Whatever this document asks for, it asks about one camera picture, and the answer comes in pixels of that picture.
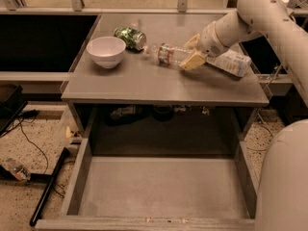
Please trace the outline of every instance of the green can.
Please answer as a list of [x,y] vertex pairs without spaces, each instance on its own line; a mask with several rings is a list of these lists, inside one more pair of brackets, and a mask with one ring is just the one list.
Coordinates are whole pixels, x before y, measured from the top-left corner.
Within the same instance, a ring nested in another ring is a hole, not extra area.
[[118,27],[115,29],[115,37],[126,43],[126,48],[141,51],[146,45],[146,35],[130,27]]

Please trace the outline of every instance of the black metal bar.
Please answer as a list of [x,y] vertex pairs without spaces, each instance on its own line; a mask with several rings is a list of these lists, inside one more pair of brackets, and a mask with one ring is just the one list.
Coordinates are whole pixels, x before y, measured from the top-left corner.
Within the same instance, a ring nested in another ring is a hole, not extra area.
[[60,158],[59,158],[59,160],[58,160],[58,162],[57,162],[57,164],[56,164],[56,166],[55,166],[55,168],[52,172],[52,175],[50,177],[50,181],[48,182],[47,186],[45,187],[44,192],[42,193],[41,198],[38,202],[37,208],[34,211],[32,217],[30,219],[30,222],[29,222],[30,226],[32,226],[32,227],[35,226],[37,224],[37,221],[40,219],[40,215],[41,215],[41,213],[44,209],[44,206],[47,202],[48,196],[52,191],[52,187],[57,180],[58,174],[59,174],[59,172],[60,172],[60,170],[61,170],[61,168],[64,164],[64,160],[68,156],[69,156],[69,151],[66,148],[64,148],[64,150],[63,150],[63,152],[62,152],[62,154],[61,154],[61,156],[60,156]]

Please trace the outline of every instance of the bowl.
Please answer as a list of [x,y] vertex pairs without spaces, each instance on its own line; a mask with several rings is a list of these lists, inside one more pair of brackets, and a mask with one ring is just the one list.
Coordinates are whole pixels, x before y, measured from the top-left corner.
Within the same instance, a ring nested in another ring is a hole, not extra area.
[[113,68],[124,58],[125,42],[116,37],[101,37],[90,41],[87,51],[91,59],[104,68]]

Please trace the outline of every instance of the floor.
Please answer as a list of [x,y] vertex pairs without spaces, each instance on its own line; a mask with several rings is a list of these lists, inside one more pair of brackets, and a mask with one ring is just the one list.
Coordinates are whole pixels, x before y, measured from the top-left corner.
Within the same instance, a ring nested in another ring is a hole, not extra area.
[[[66,143],[64,127],[67,122],[62,119],[62,114],[67,110],[64,104],[57,103],[52,106],[30,104],[24,111],[33,109],[39,110],[38,116],[35,119],[24,120],[22,129],[29,140],[45,153],[48,158],[46,173],[51,173]],[[283,127],[284,124],[276,110],[261,111],[259,118],[252,124],[245,140],[257,175],[260,175],[263,158],[272,137]],[[33,144],[26,140],[20,126],[0,139],[0,155],[2,164],[6,158],[12,157],[22,162],[32,172],[45,172],[45,158]],[[59,215],[65,187],[73,166],[73,157],[65,160],[42,218],[57,218]],[[44,185],[40,184],[27,185],[22,182],[0,181],[0,231],[32,230],[29,220],[43,192],[43,187]]]

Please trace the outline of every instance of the can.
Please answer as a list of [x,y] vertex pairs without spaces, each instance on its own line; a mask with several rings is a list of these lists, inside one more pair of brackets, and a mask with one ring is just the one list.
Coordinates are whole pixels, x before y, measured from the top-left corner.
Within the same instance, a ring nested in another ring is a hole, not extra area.
[[146,44],[146,35],[130,27],[118,27],[115,29],[114,36],[124,40],[126,48],[141,51]]

